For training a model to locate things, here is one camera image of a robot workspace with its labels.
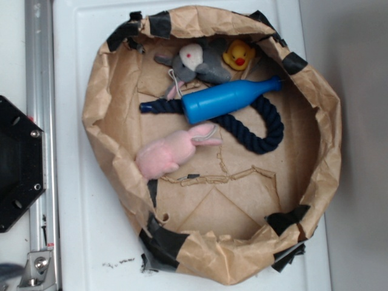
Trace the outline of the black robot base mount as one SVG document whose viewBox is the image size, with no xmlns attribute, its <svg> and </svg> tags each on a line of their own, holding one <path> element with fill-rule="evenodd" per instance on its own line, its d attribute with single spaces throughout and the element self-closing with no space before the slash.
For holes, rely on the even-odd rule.
<svg viewBox="0 0 388 291">
<path fill-rule="evenodd" d="M 1 233 L 45 190 L 43 137 L 27 115 L 1 96 Z"/>
</svg>

